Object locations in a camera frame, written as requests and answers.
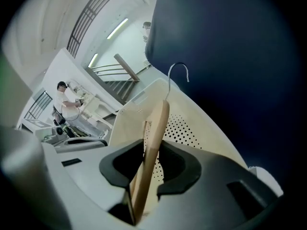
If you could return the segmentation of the white framed mirror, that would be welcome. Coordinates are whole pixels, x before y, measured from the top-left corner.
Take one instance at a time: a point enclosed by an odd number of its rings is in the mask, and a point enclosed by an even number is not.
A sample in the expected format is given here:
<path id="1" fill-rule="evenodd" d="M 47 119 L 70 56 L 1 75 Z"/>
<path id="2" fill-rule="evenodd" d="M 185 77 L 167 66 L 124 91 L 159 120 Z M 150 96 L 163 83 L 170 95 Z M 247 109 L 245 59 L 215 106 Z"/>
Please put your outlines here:
<path id="1" fill-rule="evenodd" d="M 72 91 L 72 93 L 77 97 L 77 99 L 84 98 L 84 92 L 81 89 L 81 85 L 73 79 L 66 82 L 67 87 Z"/>

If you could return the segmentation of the wooden clothes hanger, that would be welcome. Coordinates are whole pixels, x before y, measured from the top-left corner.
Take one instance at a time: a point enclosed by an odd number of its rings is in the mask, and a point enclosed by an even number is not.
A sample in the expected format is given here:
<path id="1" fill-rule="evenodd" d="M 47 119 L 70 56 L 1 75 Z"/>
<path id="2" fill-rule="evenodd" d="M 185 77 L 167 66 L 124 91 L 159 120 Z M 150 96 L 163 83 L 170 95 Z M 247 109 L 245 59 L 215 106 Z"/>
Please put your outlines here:
<path id="1" fill-rule="evenodd" d="M 120 172 L 127 197 L 124 205 L 125 221 L 137 225 L 145 208 L 152 173 L 163 135 L 169 118 L 170 106 L 167 101 L 171 89 L 171 79 L 167 79 L 164 91 L 158 91 L 153 84 L 148 85 L 153 94 L 147 95 L 146 102 L 157 95 L 161 98 L 152 103 L 148 110 L 141 109 L 133 101 L 128 102 L 118 113 L 113 129 L 114 139 L 130 145 L 121 149 L 113 165 Z"/>

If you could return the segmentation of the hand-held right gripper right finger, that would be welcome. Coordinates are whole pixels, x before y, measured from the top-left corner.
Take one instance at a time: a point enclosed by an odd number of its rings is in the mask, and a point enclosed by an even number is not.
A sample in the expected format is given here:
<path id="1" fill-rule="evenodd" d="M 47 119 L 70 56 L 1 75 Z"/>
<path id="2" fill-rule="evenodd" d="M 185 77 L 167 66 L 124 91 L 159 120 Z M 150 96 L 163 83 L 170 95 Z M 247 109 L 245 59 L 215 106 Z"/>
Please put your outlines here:
<path id="1" fill-rule="evenodd" d="M 253 230 L 270 215 L 277 195 L 232 159 L 174 142 L 162 142 L 165 174 L 158 204 L 142 230 Z"/>

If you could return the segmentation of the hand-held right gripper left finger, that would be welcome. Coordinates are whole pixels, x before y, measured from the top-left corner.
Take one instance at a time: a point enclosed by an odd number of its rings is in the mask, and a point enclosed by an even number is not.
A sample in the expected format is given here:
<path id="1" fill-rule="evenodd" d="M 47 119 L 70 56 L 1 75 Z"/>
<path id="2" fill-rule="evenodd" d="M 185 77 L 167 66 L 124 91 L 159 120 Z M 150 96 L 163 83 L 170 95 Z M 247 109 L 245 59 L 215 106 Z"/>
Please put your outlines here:
<path id="1" fill-rule="evenodd" d="M 56 200 L 64 207 L 65 230 L 136 230 L 126 174 L 140 165 L 141 139 L 64 153 L 42 146 Z"/>

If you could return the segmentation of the long ceiling light tube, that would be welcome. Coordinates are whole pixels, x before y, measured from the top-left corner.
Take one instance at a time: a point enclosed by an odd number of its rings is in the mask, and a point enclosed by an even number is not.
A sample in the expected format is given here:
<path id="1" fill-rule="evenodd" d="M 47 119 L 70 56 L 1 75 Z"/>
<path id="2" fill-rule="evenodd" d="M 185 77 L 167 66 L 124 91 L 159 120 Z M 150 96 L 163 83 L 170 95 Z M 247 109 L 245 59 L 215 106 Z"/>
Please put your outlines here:
<path id="1" fill-rule="evenodd" d="M 128 18 L 125 18 L 117 27 L 108 35 L 107 40 L 109 40 L 126 22 Z"/>

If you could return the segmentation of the dark wooden staircase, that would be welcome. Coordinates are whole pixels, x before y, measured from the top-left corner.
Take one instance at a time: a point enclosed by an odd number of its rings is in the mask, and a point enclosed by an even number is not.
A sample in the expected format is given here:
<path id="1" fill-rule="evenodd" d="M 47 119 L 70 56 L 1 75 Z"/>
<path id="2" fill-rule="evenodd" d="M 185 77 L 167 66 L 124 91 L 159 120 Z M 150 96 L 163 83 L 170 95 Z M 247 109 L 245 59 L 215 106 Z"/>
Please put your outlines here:
<path id="1" fill-rule="evenodd" d="M 94 61 L 91 68 L 87 66 L 85 70 L 108 94 L 124 105 L 140 78 L 120 54 L 115 54 L 114 60 L 115 63 L 96 66 Z"/>

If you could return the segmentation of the short ceiling light tube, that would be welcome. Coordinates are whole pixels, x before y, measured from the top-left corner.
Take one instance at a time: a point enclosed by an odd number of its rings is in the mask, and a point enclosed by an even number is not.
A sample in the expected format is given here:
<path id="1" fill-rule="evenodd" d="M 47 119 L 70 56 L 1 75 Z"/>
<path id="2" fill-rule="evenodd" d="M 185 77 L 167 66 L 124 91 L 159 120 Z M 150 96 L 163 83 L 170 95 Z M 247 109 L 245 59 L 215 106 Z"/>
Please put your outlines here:
<path id="1" fill-rule="evenodd" d="M 91 59 L 89 65 L 88 65 L 89 68 L 91 68 L 91 66 L 93 65 L 93 63 L 94 63 L 94 61 L 95 61 L 95 59 L 96 59 L 97 56 L 98 56 L 97 53 L 95 53 L 95 54 L 93 55 L 93 57 L 92 57 L 92 59 Z"/>

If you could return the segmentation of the white ornate dressing table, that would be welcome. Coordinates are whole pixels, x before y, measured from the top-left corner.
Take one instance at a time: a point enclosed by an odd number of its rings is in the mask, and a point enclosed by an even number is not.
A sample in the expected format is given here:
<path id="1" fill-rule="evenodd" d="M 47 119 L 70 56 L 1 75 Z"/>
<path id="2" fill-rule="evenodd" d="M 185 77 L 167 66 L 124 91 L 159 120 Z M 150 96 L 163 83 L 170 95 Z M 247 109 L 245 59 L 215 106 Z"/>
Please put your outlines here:
<path id="1" fill-rule="evenodd" d="M 85 93 L 81 99 L 83 99 L 83 105 L 81 107 L 81 115 L 83 115 L 85 118 L 92 118 L 95 121 L 99 121 L 113 129 L 113 125 L 110 124 L 108 121 L 104 119 L 105 116 L 108 116 L 108 114 L 102 116 L 100 115 L 100 111 L 106 109 L 109 114 L 116 114 L 116 111 L 114 108 L 112 108 L 107 103 L 101 101 L 98 97 L 94 96 L 91 93 Z"/>

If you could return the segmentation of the dark blue chair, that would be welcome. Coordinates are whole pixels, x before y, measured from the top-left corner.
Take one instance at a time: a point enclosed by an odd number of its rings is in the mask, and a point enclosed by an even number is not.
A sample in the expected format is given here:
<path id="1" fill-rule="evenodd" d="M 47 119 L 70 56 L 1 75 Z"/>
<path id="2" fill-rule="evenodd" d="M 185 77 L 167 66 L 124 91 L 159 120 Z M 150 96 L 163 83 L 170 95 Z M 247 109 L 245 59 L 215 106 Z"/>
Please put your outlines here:
<path id="1" fill-rule="evenodd" d="M 145 53 L 288 193 L 307 119 L 302 49 L 275 0 L 156 0 Z"/>

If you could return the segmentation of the cream plastic basket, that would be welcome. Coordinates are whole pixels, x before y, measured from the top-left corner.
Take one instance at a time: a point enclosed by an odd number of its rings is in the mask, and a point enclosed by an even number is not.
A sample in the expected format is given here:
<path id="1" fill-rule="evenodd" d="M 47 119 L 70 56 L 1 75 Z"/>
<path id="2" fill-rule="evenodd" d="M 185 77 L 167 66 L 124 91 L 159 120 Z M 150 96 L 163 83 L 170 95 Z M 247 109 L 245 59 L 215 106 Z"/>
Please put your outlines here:
<path id="1" fill-rule="evenodd" d="M 157 79 L 152 84 L 159 92 L 164 91 L 167 86 L 167 82 L 163 79 Z M 161 98 L 161 95 L 157 95 L 146 102 L 145 99 L 147 98 L 147 95 L 153 94 L 153 92 L 153 89 L 148 89 L 146 87 L 130 101 L 137 104 L 139 108 L 148 110 L 152 103 Z M 223 155 L 237 162 L 243 168 L 246 168 L 247 165 L 242 156 L 228 137 L 216 125 L 216 123 L 213 122 L 212 119 L 181 90 L 171 87 L 167 101 L 170 110 L 162 142 L 179 143 L 192 148 Z M 112 146 L 122 143 L 124 143 L 122 140 L 115 140 L 111 133 L 110 144 Z M 160 149 L 155 161 L 143 215 L 149 213 L 157 206 L 157 189 L 164 183 L 165 174 L 159 161 L 159 154 Z"/>

